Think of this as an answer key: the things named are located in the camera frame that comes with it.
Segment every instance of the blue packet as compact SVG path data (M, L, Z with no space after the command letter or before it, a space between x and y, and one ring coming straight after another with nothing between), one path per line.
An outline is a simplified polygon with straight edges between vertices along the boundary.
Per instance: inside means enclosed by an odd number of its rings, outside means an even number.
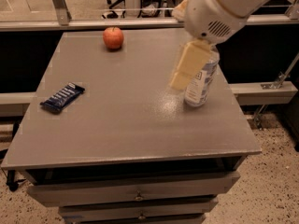
M40 105L52 113L60 113L84 91L84 88L74 83L68 83L64 88L52 95L47 101L41 102Z

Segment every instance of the gray tabletop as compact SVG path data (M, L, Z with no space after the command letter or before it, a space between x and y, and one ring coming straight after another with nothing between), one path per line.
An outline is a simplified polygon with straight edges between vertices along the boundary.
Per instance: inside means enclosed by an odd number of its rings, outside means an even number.
M102 32L64 33L2 163L31 169L257 154L260 146L218 69L207 103L169 91L184 29L123 31L108 51ZM45 101L68 82L86 91L60 115Z

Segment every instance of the speckled floor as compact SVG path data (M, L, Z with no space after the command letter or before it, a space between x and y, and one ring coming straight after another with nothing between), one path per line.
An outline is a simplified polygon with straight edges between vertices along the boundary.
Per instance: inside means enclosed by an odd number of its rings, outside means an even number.
M205 224L299 223L299 153L280 115L263 115L262 131L249 124L263 153L248 157L239 167L241 178L229 193L219 195L218 205L206 215ZM9 133L1 132L2 141ZM57 208L45 208L26 194L24 182L15 192L0 174L0 223L64 223Z

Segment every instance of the apple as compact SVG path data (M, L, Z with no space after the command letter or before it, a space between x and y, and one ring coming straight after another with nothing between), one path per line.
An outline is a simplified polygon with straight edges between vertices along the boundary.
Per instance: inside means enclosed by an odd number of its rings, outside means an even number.
M109 49L120 49L123 39L123 33L119 27L107 27L103 32L104 43Z

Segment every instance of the drawer handle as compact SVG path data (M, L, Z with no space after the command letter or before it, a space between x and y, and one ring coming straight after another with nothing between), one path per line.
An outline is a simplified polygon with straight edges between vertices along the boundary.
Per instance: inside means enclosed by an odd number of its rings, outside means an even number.
M144 197L141 195L140 191L137 193L137 196L135 196L135 201L141 202L144 200Z
M145 220L146 218L147 218L146 216L144 216L143 214L140 214L138 220Z

